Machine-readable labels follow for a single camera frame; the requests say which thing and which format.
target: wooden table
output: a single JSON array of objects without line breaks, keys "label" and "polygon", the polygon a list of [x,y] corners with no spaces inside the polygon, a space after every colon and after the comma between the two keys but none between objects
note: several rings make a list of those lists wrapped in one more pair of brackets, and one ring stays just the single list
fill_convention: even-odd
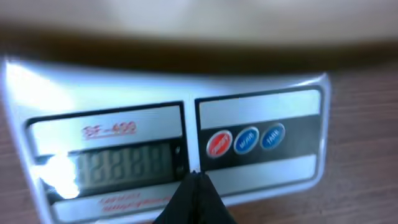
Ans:
[{"label": "wooden table", "polygon": [[[229,208],[238,223],[398,223],[398,61],[331,74],[325,174],[314,188]],[[40,223],[0,113],[0,223]]]}]

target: red button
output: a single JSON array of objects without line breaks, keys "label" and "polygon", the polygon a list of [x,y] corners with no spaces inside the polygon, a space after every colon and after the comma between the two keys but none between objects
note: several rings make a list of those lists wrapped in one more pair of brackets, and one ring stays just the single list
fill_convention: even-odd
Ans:
[{"label": "red button", "polygon": [[232,144],[232,134],[228,130],[218,131],[207,143],[207,155],[217,158],[224,155]]}]

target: tare button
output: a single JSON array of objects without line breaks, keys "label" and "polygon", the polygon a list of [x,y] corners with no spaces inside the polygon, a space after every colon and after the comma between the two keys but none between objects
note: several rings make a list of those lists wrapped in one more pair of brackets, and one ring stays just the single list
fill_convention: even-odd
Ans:
[{"label": "tare button", "polygon": [[285,137],[285,127],[277,123],[272,125],[261,137],[261,147],[265,150],[271,150],[277,147]]},{"label": "tare button", "polygon": [[259,130],[256,127],[249,127],[242,130],[236,136],[234,142],[234,151],[237,154],[246,154],[250,152],[259,141]]},{"label": "tare button", "polygon": [[217,158],[224,155],[232,145],[232,134],[228,130],[218,131],[207,142],[207,156]]}]

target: digital display screen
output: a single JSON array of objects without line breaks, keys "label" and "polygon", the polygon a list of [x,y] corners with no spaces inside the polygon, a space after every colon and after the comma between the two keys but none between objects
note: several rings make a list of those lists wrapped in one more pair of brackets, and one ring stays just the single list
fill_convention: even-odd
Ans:
[{"label": "digital display screen", "polygon": [[89,151],[70,159],[76,165],[80,189],[174,179],[169,144]]}]

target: white scale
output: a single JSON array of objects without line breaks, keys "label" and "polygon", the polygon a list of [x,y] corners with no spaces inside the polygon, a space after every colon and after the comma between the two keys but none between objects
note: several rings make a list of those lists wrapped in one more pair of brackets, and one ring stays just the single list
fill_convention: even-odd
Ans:
[{"label": "white scale", "polygon": [[205,171],[226,206],[305,190],[325,165],[324,73],[217,77],[7,59],[4,104],[43,223],[155,219]]}]

